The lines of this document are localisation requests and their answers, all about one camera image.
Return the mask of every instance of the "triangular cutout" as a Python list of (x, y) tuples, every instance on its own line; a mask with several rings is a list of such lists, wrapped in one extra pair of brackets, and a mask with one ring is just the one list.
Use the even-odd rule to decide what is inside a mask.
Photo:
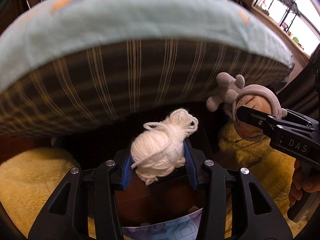
[(67, 212), (67, 205), (69, 199), (69, 192), (70, 192), (71, 183), (65, 184), (63, 189), (61, 190), (60, 194), (52, 204), (49, 209), (50, 213), (65, 215)]
[(260, 190), (254, 183), (249, 183), (250, 193), (253, 204), (253, 211), (256, 215), (267, 214), (271, 212), (271, 207), (261, 194)]

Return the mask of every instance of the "dark curtain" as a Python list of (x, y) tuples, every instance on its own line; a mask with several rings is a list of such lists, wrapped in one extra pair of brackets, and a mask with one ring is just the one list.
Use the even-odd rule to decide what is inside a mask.
[(308, 65), (277, 96), (283, 108), (319, 118), (319, 94), (316, 92), (314, 68), (320, 62), (320, 45)]

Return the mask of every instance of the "white yarn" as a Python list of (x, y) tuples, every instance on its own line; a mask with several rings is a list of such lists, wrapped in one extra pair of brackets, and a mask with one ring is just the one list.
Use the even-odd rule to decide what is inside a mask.
[(144, 128), (131, 145), (131, 168), (137, 167), (137, 175), (150, 185), (184, 165), (183, 140), (198, 129), (198, 119), (178, 109), (162, 122), (145, 123)]

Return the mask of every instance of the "silver screw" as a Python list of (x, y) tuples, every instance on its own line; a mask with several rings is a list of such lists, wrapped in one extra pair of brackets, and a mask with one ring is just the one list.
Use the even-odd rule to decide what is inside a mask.
[(112, 167), (113, 165), (115, 165), (116, 163), (115, 163), (115, 161), (114, 160), (108, 160), (108, 161), (106, 161), (106, 165), (108, 166), (108, 167)]
[(213, 165), (214, 165), (214, 162), (213, 162), (212, 160), (206, 160), (206, 161), (204, 162), (204, 164), (207, 165), (207, 166), (213, 166)]
[(249, 170), (247, 168), (241, 168), (240, 171), (241, 171), (242, 174), (248, 174), (249, 173)]
[(79, 168), (77, 167), (73, 167), (71, 170), (70, 170), (71, 174), (77, 174), (79, 172)]

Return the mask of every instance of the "yellow fur rug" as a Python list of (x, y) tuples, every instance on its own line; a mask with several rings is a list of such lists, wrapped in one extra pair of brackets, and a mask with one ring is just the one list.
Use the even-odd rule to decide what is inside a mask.
[[(295, 159), (272, 149), (269, 146), (270, 139), (246, 148), (234, 150), (234, 147), (238, 149), (250, 144), (250, 142), (243, 140), (232, 147), (232, 144), (239, 139), (241, 138), (237, 135), (233, 124), (226, 124), (219, 134), (220, 151), (231, 151), (236, 157), (239, 168), (246, 167), (250, 169), (278, 206), (282, 215), (286, 219), (293, 236), (296, 236), (307, 223), (307, 218), (304, 217), (303, 220), (296, 224), (287, 217), (287, 211), (289, 209), (288, 194), (292, 182)], [(230, 235), (231, 206), (228, 205), (226, 236)]]
[[(0, 165), (0, 201), (25, 237), (49, 196), (74, 166), (78, 163), (73, 157), (58, 148), (29, 150)], [(96, 238), (91, 218), (88, 228), (89, 236)]]

